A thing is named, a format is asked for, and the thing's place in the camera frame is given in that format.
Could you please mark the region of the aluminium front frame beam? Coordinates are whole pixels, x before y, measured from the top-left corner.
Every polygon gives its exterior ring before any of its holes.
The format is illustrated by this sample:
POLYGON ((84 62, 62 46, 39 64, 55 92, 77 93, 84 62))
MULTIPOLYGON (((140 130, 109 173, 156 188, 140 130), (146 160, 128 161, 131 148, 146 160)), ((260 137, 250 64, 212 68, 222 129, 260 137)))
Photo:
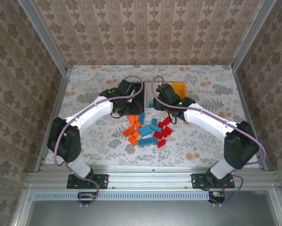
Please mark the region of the aluminium front frame beam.
MULTIPOLYGON (((108 166, 93 165, 96 174, 109 176, 108 190, 127 191, 183 191, 191 190, 191 175, 205 173, 204 167, 154 167, 154 166, 108 166)), ((35 191, 65 191, 70 172, 65 167, 42 165, 39 172, 28 173, 24 188, 35 191)), ((260 168, 243 168, 236 172, 241 178, 234 178, 238 187, 243 181, 242 190, 279 189, 280 182, 274 171, 260 168)))

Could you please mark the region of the black plastic bin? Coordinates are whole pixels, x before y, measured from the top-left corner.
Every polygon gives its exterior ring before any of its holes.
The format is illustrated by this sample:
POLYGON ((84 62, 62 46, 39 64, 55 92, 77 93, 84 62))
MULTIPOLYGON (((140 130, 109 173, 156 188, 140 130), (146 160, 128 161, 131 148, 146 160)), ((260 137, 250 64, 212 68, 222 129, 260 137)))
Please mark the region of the black plastic bin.
POLYGON ((129 103, 129 108, 120 111, 120 115, 139 115, 144 112, 145 84, 143 83, 142 91, 136 95, 129 103))

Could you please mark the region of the blue two-by-four lego brick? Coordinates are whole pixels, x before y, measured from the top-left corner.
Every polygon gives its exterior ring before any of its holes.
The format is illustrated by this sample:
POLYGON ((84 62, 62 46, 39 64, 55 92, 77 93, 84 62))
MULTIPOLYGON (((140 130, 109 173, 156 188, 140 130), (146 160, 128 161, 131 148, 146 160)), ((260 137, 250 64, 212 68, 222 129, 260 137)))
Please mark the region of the blue two-by-four lego brick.
POLYGON ((153 130, 151 126, 146 125, 146 126, 140 127, 138 129, 138 132, 140 133, 141 137, 145 137, 145 136, 152 134, 153 130))

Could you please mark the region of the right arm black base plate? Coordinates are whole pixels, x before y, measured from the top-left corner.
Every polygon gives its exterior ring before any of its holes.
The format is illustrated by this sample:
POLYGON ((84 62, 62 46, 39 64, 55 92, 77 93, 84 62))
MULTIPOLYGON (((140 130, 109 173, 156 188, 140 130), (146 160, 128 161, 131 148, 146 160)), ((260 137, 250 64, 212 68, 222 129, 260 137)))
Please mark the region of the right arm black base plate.
POLYGON ((191 182, 194 189, 201 190, 235 188, 233 176, 230 174, 222 179, 217 179, 212 174, 194 173, 191 175, 191 182))

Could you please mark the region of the white plastic bin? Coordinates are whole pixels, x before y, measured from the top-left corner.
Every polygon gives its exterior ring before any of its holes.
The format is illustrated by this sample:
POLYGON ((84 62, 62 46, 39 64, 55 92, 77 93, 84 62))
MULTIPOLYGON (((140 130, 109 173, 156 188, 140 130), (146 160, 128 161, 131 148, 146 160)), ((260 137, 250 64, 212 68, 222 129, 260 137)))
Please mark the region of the white plastic bin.
POLYGON ((148 103, 149 102, 153 102, 153 98, 154 98, 154 95, 153 95, 153 92, 152 92, 152 89, 151 89, 151 84, 152 82, 145 82, 145 87, 144 87, 144 111, 145 113, 156 113, 158 112, 157 110, 155 110, 155 108, 149 108, 148 107, 148 103))

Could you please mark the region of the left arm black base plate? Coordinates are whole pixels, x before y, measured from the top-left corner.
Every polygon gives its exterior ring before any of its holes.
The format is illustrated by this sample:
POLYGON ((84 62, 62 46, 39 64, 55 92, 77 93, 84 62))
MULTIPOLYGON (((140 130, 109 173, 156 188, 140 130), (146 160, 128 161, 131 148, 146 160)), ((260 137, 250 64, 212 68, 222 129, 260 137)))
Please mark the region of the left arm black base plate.
MULTIPOLYGON (((100 189, 107 189, 109 176, 107 174, 94 174, 92 179, 95 181, 100 189)), ((68 176, 67 189, 96 189, 96 185, 92 182, 80 179, 71 174, 68 176)))

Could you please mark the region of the aluminium slanted frame post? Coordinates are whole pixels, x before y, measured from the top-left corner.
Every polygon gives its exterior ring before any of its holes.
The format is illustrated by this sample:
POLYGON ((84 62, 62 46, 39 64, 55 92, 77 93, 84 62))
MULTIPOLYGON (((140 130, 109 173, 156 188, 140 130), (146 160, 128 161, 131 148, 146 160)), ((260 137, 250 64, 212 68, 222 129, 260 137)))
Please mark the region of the aluminium slanted frame post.
POLYGON ((263 0, 259 10, 257 11, 255 18, 253 19, 240 47, 232 61, 231 67, 234 72, 237 71, 242 61, 244 60, 247 52, 249 51, 253 41, 257 37, 262 25, 267 19, 269 13, 275 5, 276 0, 263 0))
POLYGON ((52 57, 56 67, 60 71, 61 75, 64 76, 68 67, 65 61, 63 60, 61 54, 59 53, 57 45, 51 38, 49 30, 45 27, 45 24, 42 21, 35 6, 32 4, 31 0, 18 0, 18 2, 23 8, 29 20, 31 21, 35 31, 37 32, 38 36, 40 37, 41 41, 45 45, 50 56, 52 57))

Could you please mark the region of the grey metal panel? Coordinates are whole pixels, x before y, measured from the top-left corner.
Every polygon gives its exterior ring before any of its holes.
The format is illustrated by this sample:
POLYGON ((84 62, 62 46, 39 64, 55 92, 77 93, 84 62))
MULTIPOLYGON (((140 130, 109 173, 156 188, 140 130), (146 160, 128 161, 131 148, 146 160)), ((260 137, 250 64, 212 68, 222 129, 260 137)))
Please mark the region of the grey metal panel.
POLYGON ((240 192, 230 203, 208 201, 35 201, 27 226, 278 226, 266 191, 240 192))

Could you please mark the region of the aluminium side frame rail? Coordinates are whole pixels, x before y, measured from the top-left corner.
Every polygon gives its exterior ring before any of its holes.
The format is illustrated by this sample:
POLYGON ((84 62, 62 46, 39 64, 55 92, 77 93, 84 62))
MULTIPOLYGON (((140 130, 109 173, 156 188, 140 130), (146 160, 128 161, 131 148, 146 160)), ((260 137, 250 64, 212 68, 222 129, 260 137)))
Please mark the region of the aluminium side frame rail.
POLYGON ((66 73, 61 78, 34 172, 40 171, 41 165, 43 161, 46 159, 46 156, 48 154, 47 142, 49 138, 51 125, 52 125, 53 120, 59 115, 61 105, 63 102, 63 98, 64 98, 64 95, 67 89, 67 85, 70 80, 71 73, 72 73, 72 68, 67 68, 66 73))
MULTIPOLYGON (((255 135, 255 138, 259 141, 258 135, 256 133, 256 130, 255 130, 255 127, 254 127, 254 124, 253 124, 253 121, 252 121, 252 118, 251 118, 251 115, 250 115, 248 105, 246 103, 246 99, 245 99, 245 96, 244 96, 244 93, 243 93, 243 90, 242 90, 242 86, 240 84, 240 81, 239 81, 239 78, 238 78, 238 75, 237 75, 237 72, 235 70, 233 70, 233 74, 234 74, 234 79, 235 79, 235 82, 236 82, 237 90, 238 90, 238 93, 239 93, 239 96, 240 96, 242 108, 244 110, 245 119, 251 125, 251 127, 253 129, 253 133, 255 135)), ((266 165, 266 157, 267 157, 266 151, 263 152, 263 150, 260 148, 258 153, 256 154, 256 156, 257 156, 258 160, 263 160, 260 163, 261 169, 263 171, 268 171, 268 167, 266 165)))

